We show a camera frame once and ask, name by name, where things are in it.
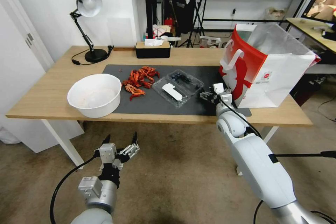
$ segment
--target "brown carpet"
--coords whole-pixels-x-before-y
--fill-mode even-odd
[[[334,82],[303,105],[310,128],[280,128],[269,142],[275,153],[336,149],[336,123],[316,112],[336,94]],[[321,107],[336,117],[336,101]],[[252,223],[259,200],[243,177],[236,175],[228,146],[215,125],[87,122],[85,134],[72,140],[87,160],[107,134],[118,148],[138,131],[140,152],[120,175],[115,224]],[[49,223],[49,204],[59,180],[73,168],[60,146],[35,154],[23,144],[0,143],[0,223]],[[336,217],[336,160],[279,158],[292,177],[298,200],[309,210]],[[70,176],[59,191],[57,223],[70,223],[85,209],[77,191],[84,176],[99,175],[96,159]],[[257,223],[275,223],[262,205]]]

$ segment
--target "wooden table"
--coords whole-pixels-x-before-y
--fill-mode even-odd
[[[314,40],[320,47],[324,50],[330,50],[336,54],[336,41],[329,40],[322,37],[321,30],[314,30],[314,27],[325,27],[325,30],[328,32],[332,32],[330,27],[320,21],[305,19],[301,17],[290,17],[286,19],[290,25],[294,26],[296,29],[302,32],[302,36],[299,41],[303,42],[305,36],[308,36],[312,40]],[[306,71],[307,74],[336,74],[336,66],[328,65],[328,64],[316,64],[313,67],[310,67]]]
[[[91,74],[102,73],[107,64],[218,66],[223,53],[222,49],[172,48],[170,58],[164,59],[137,59],[135,51],[112,51],[108,59],[97,64],[74,65],[71,62],[72,55],[85,49],[87,47],[71,47],[6,116],[8,118],[42,119],[46,125],[48,125],[47,119],[186,124],[215,123],[217,121],[216,116],[167,114],[112,113],[102,118],[87,118],[68,104],[67,93],[76,81]],[[85,62],[84,54],[77,56],[76,59]],[[312,122],[291,96],[288,96],[278,108],[252,108],[251,113],[252,116],[248,117],[250,123],[273,126],[265,131],[268,133],[266,141],[279,126],[312,125]],[[56,134],[51,126],[49,129],[54,135]],[[69,140],[62,140],[58,136],[56,138],[76,165],[83,162]]]

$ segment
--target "monitor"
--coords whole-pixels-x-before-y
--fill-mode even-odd
[[[311,0],[302,17],[336,23],[336,0]]]

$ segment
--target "red and white bag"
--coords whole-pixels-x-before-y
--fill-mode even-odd
[[[278,107],[307,68],[320,60],[279,25],[237,24],[219,72],[238,108]]]

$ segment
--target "black tissue box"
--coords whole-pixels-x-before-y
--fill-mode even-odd
[[[145,46],[145,42],[137,42],[135,53],[137,58],[169,58],[170,44],[168,41],[164,41],[159,46]]]

